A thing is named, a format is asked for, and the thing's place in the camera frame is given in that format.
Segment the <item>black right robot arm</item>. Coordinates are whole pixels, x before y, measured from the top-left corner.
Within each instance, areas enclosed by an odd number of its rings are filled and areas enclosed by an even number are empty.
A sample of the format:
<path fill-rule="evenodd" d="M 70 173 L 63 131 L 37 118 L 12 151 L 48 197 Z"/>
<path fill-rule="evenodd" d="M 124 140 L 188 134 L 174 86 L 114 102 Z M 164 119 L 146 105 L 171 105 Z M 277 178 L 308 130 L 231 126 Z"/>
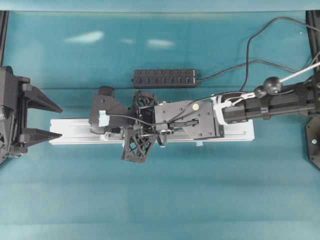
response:
<path fill-rule="evenodd" d="M 234 91 L 197 100 L 160 103 L 153 94 L 137 91 L 129 110 L 132 126 L 123 129 L 122 159 L 145 162 L 154 143 L 165 146 L 167 136 L 183 130 L 193 140 L 218 138 L 225 127 L 277 115 L 320 117 L 320 76 L 284 86 L 269 77 L 252 92 Z"/>

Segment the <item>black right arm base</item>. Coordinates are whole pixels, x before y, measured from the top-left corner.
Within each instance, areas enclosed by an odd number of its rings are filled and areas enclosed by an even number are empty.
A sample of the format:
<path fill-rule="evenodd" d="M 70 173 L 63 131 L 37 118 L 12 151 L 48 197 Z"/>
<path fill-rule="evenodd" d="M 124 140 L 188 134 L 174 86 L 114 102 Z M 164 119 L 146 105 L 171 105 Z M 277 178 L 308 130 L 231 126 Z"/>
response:
<path fill-rule="evenodd" d="M 305 126 L 306 147 L 309 161 L 320 169 L 320 117 L 312 117 Z"/>

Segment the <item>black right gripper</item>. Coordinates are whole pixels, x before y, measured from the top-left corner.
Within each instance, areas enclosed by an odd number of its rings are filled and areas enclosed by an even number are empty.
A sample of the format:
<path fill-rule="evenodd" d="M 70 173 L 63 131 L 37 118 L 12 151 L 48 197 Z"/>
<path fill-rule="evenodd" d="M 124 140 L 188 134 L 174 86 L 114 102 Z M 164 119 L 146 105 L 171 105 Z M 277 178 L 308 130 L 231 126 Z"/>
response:
<path fill-rule="evenodd" d="M 132 125 L 123 129 L 122 160 L 144 163 L 155 143 L 167 144 L 169 135 L 183 130 L 193 140 L 222 138 L 209 97 L 176 102 L 159 102 L 150 92 L 136 91 L 129 108 Z"/>

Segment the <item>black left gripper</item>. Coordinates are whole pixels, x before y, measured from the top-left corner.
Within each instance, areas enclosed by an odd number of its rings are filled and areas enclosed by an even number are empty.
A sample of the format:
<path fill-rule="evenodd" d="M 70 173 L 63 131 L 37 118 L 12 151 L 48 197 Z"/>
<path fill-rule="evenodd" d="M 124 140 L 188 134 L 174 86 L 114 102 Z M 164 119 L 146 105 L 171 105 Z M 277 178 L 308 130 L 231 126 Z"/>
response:
<path fill-rule="evenodd" d="M 60 133 L 37 128 L 23 128 L 26 122 L 21 119 L 21 112 L 26 99 L 27 108 L 62 113 L 63 110 L 50 100 L 37 87 L 29 84 L 28 77 L 16 76 L 10 66 L 0 68 L 0 162 L 19 157 L 21 144 L 30 147 L 42 142 L 58 139 Z"/>

